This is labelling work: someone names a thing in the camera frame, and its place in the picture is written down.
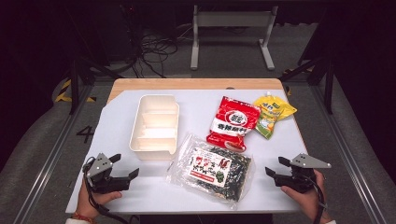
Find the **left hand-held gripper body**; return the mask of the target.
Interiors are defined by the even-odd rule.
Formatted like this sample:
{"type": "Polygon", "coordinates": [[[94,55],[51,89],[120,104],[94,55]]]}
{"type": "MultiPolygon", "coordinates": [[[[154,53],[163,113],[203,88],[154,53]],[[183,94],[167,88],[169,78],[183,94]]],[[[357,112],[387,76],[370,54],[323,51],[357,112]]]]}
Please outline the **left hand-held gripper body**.
{"type": "Polygon", "coordinates": [[[110,175],[114,163],[104,153],[99,153],[96,158],[83,167],[85,179],[93,192],[105,194],[129,188],[130,181],[128,176],[112,177],[110,175]]]}

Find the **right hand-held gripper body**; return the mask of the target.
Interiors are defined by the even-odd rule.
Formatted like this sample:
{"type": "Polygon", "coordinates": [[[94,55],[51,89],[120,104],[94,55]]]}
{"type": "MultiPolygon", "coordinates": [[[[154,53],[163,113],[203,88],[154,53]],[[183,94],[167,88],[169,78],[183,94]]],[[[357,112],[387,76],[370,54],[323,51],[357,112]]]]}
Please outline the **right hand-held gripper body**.
{"type": "Polygon", "coordinates": [[[314,170],[331,167],[332,165],[328,162],[300,153],[290,160],[291,175],[280,175],[280,178],[275,180],[275,184],[277,187],[287,186],[305,193],[311,190],[317,182],[314,170]]]}

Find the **yellow green spouted pouch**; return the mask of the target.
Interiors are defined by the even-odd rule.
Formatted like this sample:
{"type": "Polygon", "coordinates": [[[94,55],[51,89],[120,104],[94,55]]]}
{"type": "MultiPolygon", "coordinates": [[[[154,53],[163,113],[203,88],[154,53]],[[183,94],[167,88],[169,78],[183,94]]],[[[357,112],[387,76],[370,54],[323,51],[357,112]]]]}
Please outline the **yellow green spouted pouch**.
{"type": "Polygon", "coordinates": [[[293,115],[297,109],[271,92],[256,99],[253,104],[260,110],[260,117],[256,124],[256,130],[266,139],[270,139],[274,133],[276,123],[293,115]]]}

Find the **white plastic storage box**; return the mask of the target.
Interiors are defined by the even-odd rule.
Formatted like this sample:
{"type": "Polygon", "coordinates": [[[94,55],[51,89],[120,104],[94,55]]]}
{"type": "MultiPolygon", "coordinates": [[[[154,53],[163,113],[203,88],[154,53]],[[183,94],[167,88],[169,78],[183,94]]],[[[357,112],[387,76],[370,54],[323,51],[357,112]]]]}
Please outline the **white plastic storage box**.
{"type": "Polygon", "coordinates": [[[169,161],[177,152],[179,105],[174,95],[147,94],[140,98],[130,149],[142,161],[169,161]]]}

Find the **red seasoning packet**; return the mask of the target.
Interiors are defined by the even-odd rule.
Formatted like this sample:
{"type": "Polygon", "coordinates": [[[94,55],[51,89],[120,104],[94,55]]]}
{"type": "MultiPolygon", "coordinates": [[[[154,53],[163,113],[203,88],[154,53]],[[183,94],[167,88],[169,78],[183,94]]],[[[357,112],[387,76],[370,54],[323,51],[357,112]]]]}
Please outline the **red seasoning packet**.
{"type": "Polygon", "coordinates": [[[247,149],[244,138],[256,127],[260,113],[255,105],[224,96],[206,141],[234,152],[244,152],[247,149]]]}

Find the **person's right hand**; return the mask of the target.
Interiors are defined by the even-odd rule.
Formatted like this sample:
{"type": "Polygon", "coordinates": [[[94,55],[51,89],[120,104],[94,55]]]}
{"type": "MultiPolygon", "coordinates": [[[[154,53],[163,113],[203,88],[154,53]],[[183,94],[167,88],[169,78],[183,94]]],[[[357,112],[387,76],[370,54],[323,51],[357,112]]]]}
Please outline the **person's right hand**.
{"type": "MultiPolygon", "coordinates": [[[[316,181],[318,186],[320,187],[323,195],[325,194],[325,188],[324,188],[324,180],[325,177],[324,175],[317,171],[314,170],[314,173],[316,175],[316,181]]],[[[306,193],[300,193],[298,191],[295,191],[294,189],[291,189],[287,186],[282,186],[280,187],[281,190],[291,197],[297,204],[300,205],[301,210],[303,213],[311,220],[315,221],[318,210],[319,210],[319,200],[318,200],[318,194],[314,189],[311,189],[310,191],[306,193]]],[[[323,211],[320,219],[327,219],[327,220],[332,220],[331,216],[327,211],[323,211]]]]}

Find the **clear bag of dried seaweed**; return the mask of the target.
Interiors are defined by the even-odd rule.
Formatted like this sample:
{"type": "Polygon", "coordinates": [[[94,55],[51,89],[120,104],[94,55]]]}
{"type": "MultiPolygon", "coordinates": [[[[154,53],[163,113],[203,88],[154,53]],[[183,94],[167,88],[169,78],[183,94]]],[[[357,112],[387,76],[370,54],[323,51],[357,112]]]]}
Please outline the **clear bag of dried seaweed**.
{"type": "Polygon", "coordinates": [[[167,173],[169,183],[235,209],[250,189],[254,160],[189,133],[167,173]]]}

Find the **black tripod stand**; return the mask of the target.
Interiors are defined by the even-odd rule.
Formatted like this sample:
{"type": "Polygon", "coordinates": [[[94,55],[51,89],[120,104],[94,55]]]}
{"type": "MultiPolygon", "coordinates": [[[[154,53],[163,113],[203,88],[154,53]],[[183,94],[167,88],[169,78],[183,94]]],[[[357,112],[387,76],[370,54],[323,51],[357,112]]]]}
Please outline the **black tripod stand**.
{"type": "Polygon", "coordinates": [[[306,82],[310,86],[317,86],[319,82],[325,78],[325,87],[324,87],[324,106],[329,114],[332,114],[332,87],[333,87],[333,79],[334,79],[334,68],[332,64],[332,60],[327,57],[319,57],[314,60],[310,60],[297,68],[293,69],[291,72],[286,75],[282,75],[278,79],[281,82],[287,81],[292,77],[296,77],[300,75],[304,70],[312,68],[312,72],[306,79],[306,82]]]}
{"type": "Polygon", "coordinates": [[[86,58],[80,57],[76,58],[70,65],[70,80],[71,80],[71,98],[72,98],[72,105],[69,114],[73,115],[80,103],[81,97],[79,96],[79,82],[82,81],[84,85],[92,86],[95,82],[95,74],[91,70],[91,68],[98,70],[100,73],[104,74],[105,76],[112,77],[114,79],[120,78],[120,75],[116,74],[113,71],[105,68],[98,63],[90,61],[86,58]]]}

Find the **yellow black hazard tape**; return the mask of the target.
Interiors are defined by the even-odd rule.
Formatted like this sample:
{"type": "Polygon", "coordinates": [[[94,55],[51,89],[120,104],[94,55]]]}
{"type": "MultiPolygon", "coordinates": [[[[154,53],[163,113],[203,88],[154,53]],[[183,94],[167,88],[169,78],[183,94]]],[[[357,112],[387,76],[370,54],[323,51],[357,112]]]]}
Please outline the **yellow black hazard tape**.
{"type": "Polygon", "coordinates": [[[64,84],[62,85],[58,95],[55,98],[56,102],[71,102],[72,101],[72,97],[66,95],[66,92],[70,86],[71,86],[71,79],[67,78],[64,81],[64,84]]]}

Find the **grey metal stand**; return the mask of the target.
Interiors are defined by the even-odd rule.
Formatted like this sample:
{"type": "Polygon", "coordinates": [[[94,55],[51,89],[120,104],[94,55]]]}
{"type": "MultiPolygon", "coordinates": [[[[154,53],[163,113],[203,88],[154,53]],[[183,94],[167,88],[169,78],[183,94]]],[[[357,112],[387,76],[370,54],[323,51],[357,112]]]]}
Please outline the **grey metal stand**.
{"type": "Polygon", "coordinates": [[[200,27],[264,27],[264,36],[258,41],[258,44],[267,69],[273,71],[275,65],[268,49],[268,43],[275,25],[277,10],[278,6],[264,11],[200,11],[198,6],[194,6],[191,70],[198,69],[200,27]]]}

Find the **aluminium floor rail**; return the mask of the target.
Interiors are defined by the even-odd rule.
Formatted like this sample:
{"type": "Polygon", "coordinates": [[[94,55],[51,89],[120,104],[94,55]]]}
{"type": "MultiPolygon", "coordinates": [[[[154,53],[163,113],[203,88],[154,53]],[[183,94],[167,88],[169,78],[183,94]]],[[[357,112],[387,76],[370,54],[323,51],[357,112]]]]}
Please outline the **aluminium floor rail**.
{"type": "Polygon", "coordinates": [[[353,185],[358,192],[361,201],[367,211],[371,221],[373,224],[389,224],[386,221],[378,203],[375,200],[373,193],[371,192],[365,177],[363,176],[361,169],[359,168],[357,162],[352,156],[350,152],[349,146],[347,145],[347,141],[341,133],[341,130],[338,124],[335,121],[333,115],[328,113],[326,106],[324,105],[324,96],[320,92],[319,87],[312,86],[311,92],[316,99],[317,104],[319,105],[324,118],[326,119],[328,125],[330,126],[331,133],[335,138],[335,141],[338,146],[338,154],[340,155],[349,176],[353,182],[353,185]]]}
{"type": "Polygon", "coordinates": [[[80,103],[75,114],[69,102],[55,102],[19,142],[12,158],[9,207],[15,209],[6,224],[64,224],[80,167],[91,140],[78,135],[95,127],[106,104],[107,87],[83,87],[94,100],[80,103]]]}

